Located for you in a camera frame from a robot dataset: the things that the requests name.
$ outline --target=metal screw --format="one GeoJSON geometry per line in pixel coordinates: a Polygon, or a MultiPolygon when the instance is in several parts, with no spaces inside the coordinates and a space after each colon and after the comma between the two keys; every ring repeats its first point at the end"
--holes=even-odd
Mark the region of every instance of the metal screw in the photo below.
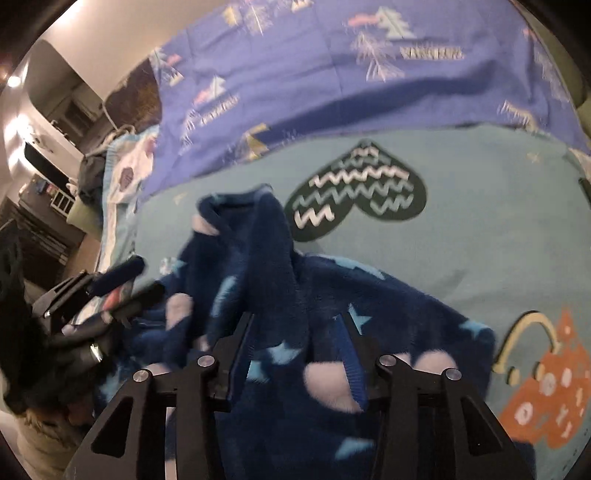
{"type": "Polygon", "coordinates": [[[448,368],[445,372],[445,376],[449,378],[449,380],[460,380],[462,377],[462,372],[460,372],[457,368],[448,368]]]}
{"type": "Polygon", "coordinates": [[[212,357],[211,355],[203,355],[202,357],[199,358],[199,360],[197,360],[197,364],[203,368],[210,367],[215,362],[216,362],[216,359],[214,359],[214,357],[212,357]]]}
{"type": "Polygon", "coordinates": [[[393,355],[382,355],[379,358],[379,363],[385,367],[393,367],[396,365],[396,357],[393,355]]]}
{"type": "Polygon", "coordinates": [[[149,376],[150,373],[147,370],[138,370],[134,373],[134,382],[144,382],[149,376]]]}

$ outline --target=yellow handle print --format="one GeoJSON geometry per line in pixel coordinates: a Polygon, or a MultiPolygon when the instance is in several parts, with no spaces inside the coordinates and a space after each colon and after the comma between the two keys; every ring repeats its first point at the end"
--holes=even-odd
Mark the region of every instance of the yellow handle print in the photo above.
{"type": "Polygon", "coordinates": [[[548,320],[548,317],[540,312],[532,312],[526,315],[523,315],[522,318],[517,320],[517,322],[513,325],[513,328],[509,332],[509,335],[505,339],[505,343],[501,348],[499,356],[496,359],[496,362],[492,366],[492,371],[496,374],[504,374],[507,370],[507,359],[509,358],[509,354],[513,350],[514,346],[517,344],[519,337],[521,334],[533,323],[539,323],[544,330],[548,334],[551,343],[551,352],[553,354],[557,354],[560,352],[560,342],[558,341],[558,336],[556,334],[556,329],[552,322],[548,320]]]}

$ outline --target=light blue star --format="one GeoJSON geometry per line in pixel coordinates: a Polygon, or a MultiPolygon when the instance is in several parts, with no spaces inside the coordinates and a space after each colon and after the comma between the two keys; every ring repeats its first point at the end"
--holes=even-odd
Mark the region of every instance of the light blue star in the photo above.
{"type": "Polygon", "coordinates": [[[358,332],[361,335],[363,335],[363,333],[361,332],[361,327],[368,323],[371,320],[371,317],[363,317],[361,315],[357,315],[357,312],[355,311],[355,308],[353,307],[352,303],[349,304],[349,314],[355,322],[355,326],[357,327],[358,332]]]}
{"type": "Polygon", "coordinates": [[[211,316],[218,317],[222,311],[222,303],[226,300],[228,293],[236,283],[236,276],[231,275],[222,280],[219,290],[217,291],[216,298],[213,301],[211,316]]]}
{"type": "Polygon", "coordinates": [[[386,280],[386,277],[384,277],[384,274],[382,272],[380,272],[380,270],[378,270],[377,268],[370,267],[369,265],[365,265],[360,262],[356,262],[355,260],[351,260],[350,258],[333,257],[331,255],[322,255],[322,254],[316,254],[316,256],[321,257],[321,258],[325,258],[327,260],[332,260],[340,267],[348,268],[349,270],[353,270],[355,268],[358,268],[360,270],[363,270],[364,272],[369,273],[370,275],[373,275],[376,278],[379,278],[380,280],[386,280]]]}
{"type": "Polygon", "coordinates": [[[265,372],[261,367],[261,361],[251,361],[251,366],[248,368],[248,375],[246,376],[246,379],[250,380],[251,382],[267,383],[269,378],[265,375],[265,372]]]}
{"type": "Polygon", "coordinates": [[[462,330],[467,330],[468,332],[470,332],[472,334],[472,339],[476,339],[478,337],[478,334],[480,334],[481,331],[487,329],[488,327],[483,323],[467,320],[464,323],[460,324],[460,328],[462,330]]]}
{"type": "Polygon", "coordinates": [[[289,348],[283,340],[279,345],[269,347],[267,351],[274,365],[287,365],[300,354],[301,348],[289,348]]]}
{"type": "Polygon", "coordinates": [[[347,437],[343,440],[343,443],[340,444],[339,449],[335,453],[335,460],[345,460],[351,455],[369,450],[373,446],[373,440],[347,437]]]}
{"type": "Polygon", "coordinates": [[[171,270],[174,273],[175,277],[178,278],[180,276],[180,270],[186,264],[187,264],[186,262],[183,262],[182,260],[179,260],[178,258],[173,258],[173,264],[172,264],[171,270]]]}

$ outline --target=ceiling light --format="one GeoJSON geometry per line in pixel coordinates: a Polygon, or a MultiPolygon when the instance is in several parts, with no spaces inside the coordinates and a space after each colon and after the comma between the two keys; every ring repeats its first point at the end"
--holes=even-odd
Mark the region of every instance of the ceiling light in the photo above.
{"type": "Polygon", "coordinates": [[[24,141],[31,141],[35,129],[29,121],[29,117],[21,113],[17,117],[17,132],[24,141]]]}
{"type": "Polygon", "coordinates": [[[20,77],[12,76],[8,78],[7,84],[10,88],[16,88],[20,86],[22,80],[20,77]]]}

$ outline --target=beige fabric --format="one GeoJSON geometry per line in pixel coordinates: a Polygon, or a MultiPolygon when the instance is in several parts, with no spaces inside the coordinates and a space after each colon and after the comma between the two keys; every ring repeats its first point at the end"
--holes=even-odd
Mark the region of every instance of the beige fabric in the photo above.
{"type": "Polygon", "coordinates": [[[53,425],[27,412],[17,418],[17,445],[24,469],[33,480],[61,480],[83,435],[65,419],[53,425]]]}

